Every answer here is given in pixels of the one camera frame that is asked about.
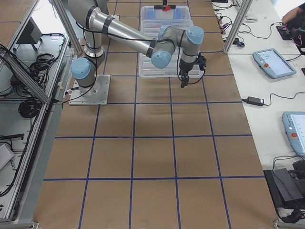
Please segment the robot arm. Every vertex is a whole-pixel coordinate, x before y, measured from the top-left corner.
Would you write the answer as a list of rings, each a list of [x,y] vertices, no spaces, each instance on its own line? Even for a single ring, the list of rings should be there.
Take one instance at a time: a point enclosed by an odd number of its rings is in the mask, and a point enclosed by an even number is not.
[[[105,35],[151,59],[159,69],[167,67],[176,48],[182,48],[179,65],[176,68],[180,87],[191,82],[189,72],[194,65],[201,71],[206,69],[206,59],[199,49],[203,43],[204,31],[201,27],[191,26],[183,30],[172,25],[161,27],[157,39],[151,39],[135,28],[109,15],[107,2],[104,0],[70,0],[68,7],[76,23],[91,35]]]

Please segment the person forearm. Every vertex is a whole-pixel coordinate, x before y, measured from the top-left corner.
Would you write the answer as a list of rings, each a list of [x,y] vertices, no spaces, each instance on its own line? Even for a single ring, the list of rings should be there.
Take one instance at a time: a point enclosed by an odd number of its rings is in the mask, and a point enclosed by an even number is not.
[[[283,18],[282,22],[284,24],[287,24],[289,21],[294,19],[295,17],[301,15],[305,11],[305,4],[299,5],[298,7],[293,8],[288,13],[286,13]]]

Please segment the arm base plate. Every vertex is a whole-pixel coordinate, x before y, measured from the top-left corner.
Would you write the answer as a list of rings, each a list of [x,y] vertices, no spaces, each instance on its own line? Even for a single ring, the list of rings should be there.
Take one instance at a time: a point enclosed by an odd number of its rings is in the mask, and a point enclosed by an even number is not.
[[[85,90],[73,90],[70,96],[69,105],[106,105],[110,87],[111,75],[97,75],[93,88]]]

